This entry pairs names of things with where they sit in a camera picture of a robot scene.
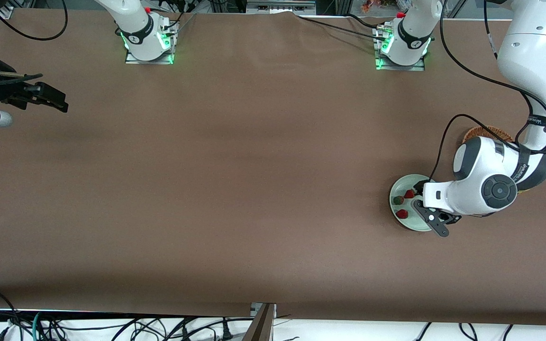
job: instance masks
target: plate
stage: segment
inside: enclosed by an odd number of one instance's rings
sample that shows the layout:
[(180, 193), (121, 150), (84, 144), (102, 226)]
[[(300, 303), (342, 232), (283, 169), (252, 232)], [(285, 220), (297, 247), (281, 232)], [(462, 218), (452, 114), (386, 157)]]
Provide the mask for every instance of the plate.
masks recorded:
[[(425, 231), (431, 231), (431, 227), (427, 226), (425, 224), (425, 221), (420, 218), (418, 213), (414, 211), (412, 208), (412, 201), (414, 199), (423, 199), (422, 196), (415, 196), (413, 199), (404, 199), (403, 204), (401, 205), (394, 205), (393, 204), (393, 197), (396, 196), (403, 196), (406, 194), (406, 191), (408, 189), (414, 189), (414, 185), (423, 180), (427, 180), (429, 177), (425, 177), (425, 175), (420, 174), (410, 174), (406, 175), (405, 177), (402, 177), (398, 181), (395, 181), (393, 186), (391, 187), (391, 192), (389, 193), (389, 205), (391, 207), (391, 213), (393, 216), (397, 219), (398, 222), (400, 222), (403, 226), (419, 232), (425, 232)], [(397, 218), (395, 215), (395, 212), (405, 209), (408, 212), (408, 218), (400, 219)]]

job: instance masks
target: metal mounting plate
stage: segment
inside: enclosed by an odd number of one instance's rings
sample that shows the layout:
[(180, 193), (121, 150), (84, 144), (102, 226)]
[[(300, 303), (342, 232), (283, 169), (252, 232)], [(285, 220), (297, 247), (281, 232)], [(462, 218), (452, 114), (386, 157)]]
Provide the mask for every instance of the metal mounting plate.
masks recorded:
[[(373, 36), (381, 36), (388, 38), (392, 32), (391, 22), (387, 21), (383, 25), (379, 25), (377, 28), (372, 29)], [(394, 71), (425, 71), (424, 56), (420, 57), (419, 61), (414, 65), (404, 66), (393, 63), (389, 57), (381, 52), (383, 45), (388, 43), (385, 41), (379, 41), (373, 39), (374, 42), (374, 57), (376, 59), (377, 70), (394, 70)]]
[(176, 41), (178, 41), (178, 27), (180, 24), (176, 22), (172, 27), (163, 31), (164, 34), (171, 34), (171, 36), (163, 38), (163, 41), (170, 43), (169, 50), (165, 51), (161, 56), (150, 61), (141, 61), (136, 59), (130, 51), (126, 52), (126, 64), (154, 64), (154, 65), (169, 65), (174, 64), (174, 53), (176, 52)]

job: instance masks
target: white floor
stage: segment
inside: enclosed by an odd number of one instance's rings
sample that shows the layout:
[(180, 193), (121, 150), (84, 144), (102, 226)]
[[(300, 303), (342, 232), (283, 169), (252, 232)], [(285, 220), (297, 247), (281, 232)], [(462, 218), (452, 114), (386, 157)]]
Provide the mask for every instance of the white floor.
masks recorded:
[[(119, 320), (71, 320), (61, 323), (67, 328), (91, 328), (99, 326), (112, 326), (124, 324), (129, 319)], [(218, 318), (203, 318), (193, 321), (188, 325), (188, 331), (206, 324), (220, 321)], [(167, 330), (171, 330), (180, 319), (164, 319)], [(249, 321), (230, 322), (230, 332), (236, 336), (234, 340), (240, 340), (242, 333), (247, 330)], [(332, 321), (332, 320), (275, 320), (273, 328), (273, 341), (288, 341), (299, 337), (297, 341), (414, 341), (420, 334), (422, 322), (356, 322), (356, 321)], [(0, 322), (0, 332), (6, 328), (7, 323)], [(163, 332), (158, 323), (153, 326)], [(506, 324), (474, 324), (478, 341), (502, 341)], [(218, 324), (213, 327), (218, 334), (222, 335), (222, 326)], [(464, 324), (464, 328), (470, 333), (470, 328)], [(96, 331), (67, 331), (67, 341), (111, 341), (119, 328), (111, 328)], [(117, 341), (129, 341), (133, 327), (125, 330)], [(213, 341), (214, 333), (211, 330), (204, 330), (193, 336), (191, 341)], [(19, 340), (17, 327), (9, 329), (5, 338), (6, 341)], [(31, 341), (32, 337), (25, 332), (24, 339)], [(469, 341), (459, 330), (456, 323), (433, 323), (423, 337), (423, 341)], [(136, 341), (156, 341), (155, 336), (141, 333)], [(507, 336), (507, 341), (546, 341), (546, 326), (516, 325)]]

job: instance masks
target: brown paper sheet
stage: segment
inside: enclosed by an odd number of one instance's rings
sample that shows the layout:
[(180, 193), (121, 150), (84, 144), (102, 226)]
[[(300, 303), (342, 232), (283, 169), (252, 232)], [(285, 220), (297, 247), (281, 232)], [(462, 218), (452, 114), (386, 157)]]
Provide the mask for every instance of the brown paper sheet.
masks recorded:
[[(512, 134), (527, 117), (439, 40), (425, 72), (385, 72), (371, 40), (291, 13), (197, 15), (174, 65), (125, 65), (108, 13), (69, 16), (48, 42), (0, 25), (0, 59), (70, 105), (0, 104), (15, 119), (0, 129), (0, 291), (19, 308), (247, 315), (277, 302), (297, 318), (546, 324), (546, 182), (448, 238), (388, 208), (396, 179), (431, 171), (453, 115)], [(11, 23), (47, 36), (62, 20), (32, 9)], [(483, 23), (446, 26), (461, 61), (502, 80)], [(491, 26), (500, 45), (508, 23)], [(472, 126), (449, 131), (439, 181)]]

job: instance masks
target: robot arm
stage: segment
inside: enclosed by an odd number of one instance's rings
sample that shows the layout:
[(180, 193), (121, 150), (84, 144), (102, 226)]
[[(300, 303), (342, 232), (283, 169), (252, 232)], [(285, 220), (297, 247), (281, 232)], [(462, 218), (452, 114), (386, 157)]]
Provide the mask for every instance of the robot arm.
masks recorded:
[(405, 17), (391, 21), (392, 37), (382, 53), (398, 65), (414, 65), (431, 43), (431, 33), (441, 15), (439, 0), (412, 0)]
[(141, 61), (151, 61), (171, 48), (170, 20), (148, 11), (140, 0), (95, 0), (115, 20), (130, 53)]
[[(498, 65), (507, 80), (546, 105), (546, 1), (494, 0), (510, 6), (514, 19), (498, 53)], [(496, 140), (477, 137), (455, 154), (455, 181), (425, 183), (424, 207), (451, 215), (483, 215), (513, 203), (518, 190), (546, 179), (546, 109), (531, 97), (523, 143), (516, 151)]]

